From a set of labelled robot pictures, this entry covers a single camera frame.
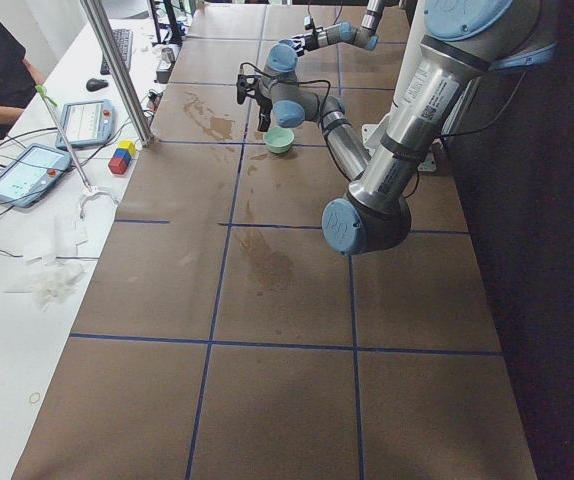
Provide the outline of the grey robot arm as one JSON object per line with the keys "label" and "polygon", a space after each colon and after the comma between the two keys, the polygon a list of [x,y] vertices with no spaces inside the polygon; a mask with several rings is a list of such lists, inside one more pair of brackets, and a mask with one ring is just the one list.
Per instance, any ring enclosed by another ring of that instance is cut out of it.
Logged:
{"label": "grey robot arm", "polygon": [[556,46],[556,1],[420,1],[387,115],[362,141],[330,94],[308,92],[296,75],[308,51],[346,43],[367,51],[378,42],[382,1],[367,4],[359,25],[308,25],[275,44],[262,70],[240,74],[239,101],[254,99],[260,131],[272,123],[294,128],[316,123],[348,187],[322,214],[323,235],[344,255],[386,250],[411,228],[404,190],[466,87],[491,71],[548,62]]}
{"label": "grey robot arm", "polygon": [[290,39],[281,40],[281,43],[291,47],[298,56],[339,43],[372,51],[379,41],[377,29],[384,10],[400,4],[401,1],[369,1],[359,26],[352,26],[347,21],[335,21],[328,27],[316,26],[310,11],[307,11],[303,20],[305,32],[292,36]]}

